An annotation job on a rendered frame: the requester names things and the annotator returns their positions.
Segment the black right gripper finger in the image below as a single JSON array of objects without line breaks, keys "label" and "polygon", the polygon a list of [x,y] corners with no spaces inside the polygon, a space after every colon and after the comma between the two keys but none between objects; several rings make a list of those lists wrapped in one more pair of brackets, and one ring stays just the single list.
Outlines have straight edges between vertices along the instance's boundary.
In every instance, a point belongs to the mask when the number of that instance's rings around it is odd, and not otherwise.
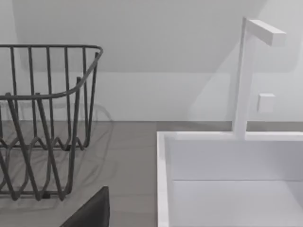
[{"label": "black right gripper finger", "polygon": [[109,187],[97,191],[59,227],[109,227]]}]

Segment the tall white tap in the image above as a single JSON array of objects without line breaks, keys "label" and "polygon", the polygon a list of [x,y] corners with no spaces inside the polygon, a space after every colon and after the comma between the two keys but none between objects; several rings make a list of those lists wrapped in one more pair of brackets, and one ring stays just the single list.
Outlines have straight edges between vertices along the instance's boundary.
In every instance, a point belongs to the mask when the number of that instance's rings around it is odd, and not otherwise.
[{"label": "tall white tap", "polygon": [[286,32],[259,19],[243,17],[237,69],[235,116],[232,131],[236,138],[244,139],[247,132],[248,107],[253,76],[256,40],[270,47],[285,46]]}]

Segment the white sink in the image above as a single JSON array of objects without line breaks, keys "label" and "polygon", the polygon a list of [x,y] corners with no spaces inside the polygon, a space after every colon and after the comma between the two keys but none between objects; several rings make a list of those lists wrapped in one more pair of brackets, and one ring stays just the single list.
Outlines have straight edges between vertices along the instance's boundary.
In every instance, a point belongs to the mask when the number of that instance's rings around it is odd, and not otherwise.
[{"label": "white sink", "polygon": [[157,132],[157,227],[303,227],[303,133]]}]

